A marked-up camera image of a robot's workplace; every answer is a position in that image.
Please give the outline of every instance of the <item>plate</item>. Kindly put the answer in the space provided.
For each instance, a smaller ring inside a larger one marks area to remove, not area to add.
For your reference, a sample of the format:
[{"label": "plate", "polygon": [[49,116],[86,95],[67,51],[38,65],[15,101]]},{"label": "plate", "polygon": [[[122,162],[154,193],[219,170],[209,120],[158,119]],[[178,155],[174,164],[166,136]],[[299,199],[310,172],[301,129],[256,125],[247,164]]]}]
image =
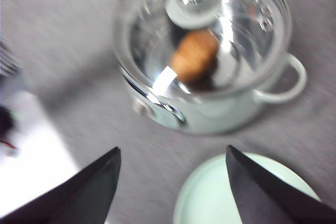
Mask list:
[{"label": "plate", "polygon": [[[314,190],[283,164],[258,154],[245,153],[272,174],[319,200]],[[199,166],[184,183],[174,210],[173,224],[241,224],[228,179],[225,154]]]}]

